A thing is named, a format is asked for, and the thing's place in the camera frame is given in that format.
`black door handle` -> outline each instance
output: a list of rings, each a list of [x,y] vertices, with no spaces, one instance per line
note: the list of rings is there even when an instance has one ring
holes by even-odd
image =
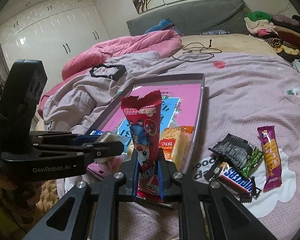
[[[69,49],[69,52],[71,52],[71,50],[70,50],[70,48],[69,48],[68,44],[66,44],[66,45],[67,45],[67,47],[68,47],[68,49]]]
[[[67,54],[68,54],[68,51],[67,51],[67,49],[66,49],[66,46],[65,46],[65,45],[63,45],[63,47],[65,48],[65,50],[66,50],[66,52],[67,52]]]

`black snack package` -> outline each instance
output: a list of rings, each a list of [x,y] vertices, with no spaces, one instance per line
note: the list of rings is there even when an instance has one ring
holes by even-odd
[[[256,187],[254,177],[245,178],[235,168],[222,160],[217,160],[204,175],[207,181],[220,182],[232,194],[240,196],[240,202],[251,202],[252,197],[258,198],[261,190]]]
[[[245,178],[260,161],[263,153],[254,145],[230,133],[213,148],[208,148],[234,166]]]

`gray headboard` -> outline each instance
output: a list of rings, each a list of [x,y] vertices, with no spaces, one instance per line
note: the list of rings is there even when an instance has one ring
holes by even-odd
[[[198,0],[167,6],[127,22],[132,36],[142,35],[161,19],[170,19],[185,35],[210,30],[249,34],[244,0]]]

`red candy wrapper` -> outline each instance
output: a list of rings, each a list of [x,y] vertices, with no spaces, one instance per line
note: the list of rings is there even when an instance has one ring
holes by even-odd
[[[143,98],[121,99],[134,148],[140,163],[138,195],[160,202],[156,161],[159,158],[161,93],[153,91]]]
[[[282,184],[281,178],[281,159],[279,156],[278,145],[275,140],[274,126],[258,127],[260,135],[262,151],[266,164],[266,183],[263,191],[267,192]]]

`white wall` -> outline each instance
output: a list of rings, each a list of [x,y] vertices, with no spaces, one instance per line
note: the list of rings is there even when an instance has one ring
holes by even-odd
[[[134,5],[131,0],[93,0],[101,20],[105,25],[110,38],[114,39],[121,36],[130,35],[126,22],[138,17],[138,13],[134,8]],[[245,0],[247,7],[251,11],[264,11],[268,13],[278,13],[283,10],[287,4],[288,0]],[[294,14],[298,14],[297,11],[292,7],[286,12],[286,16],[291,17]]]

